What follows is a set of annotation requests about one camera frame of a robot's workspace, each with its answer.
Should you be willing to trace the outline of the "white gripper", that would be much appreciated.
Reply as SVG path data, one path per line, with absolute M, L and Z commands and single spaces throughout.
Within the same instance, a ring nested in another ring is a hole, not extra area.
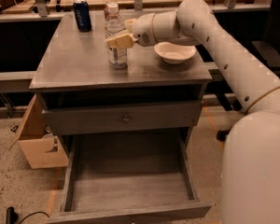
M 105 42 L 106 44 L 114 49 L 129 49 L 137 42 L 140 46 L 154 46 L 156 40 L 153 34 L 153 19 L 154 13 L 142 15 L 137 19 L 126 20 L 125 28 L 119 33 L 116 33 L 108 37 Z

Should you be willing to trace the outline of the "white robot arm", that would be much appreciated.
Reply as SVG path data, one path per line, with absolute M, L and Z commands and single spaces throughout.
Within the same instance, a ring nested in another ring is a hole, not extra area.
M 109 47 L 169 41 L 206 48 L 245 112 L 223 149 L 221 224 L 280 224 L 280 78 L 221 27 L 204 0 L 125 26 L 106 40 Z

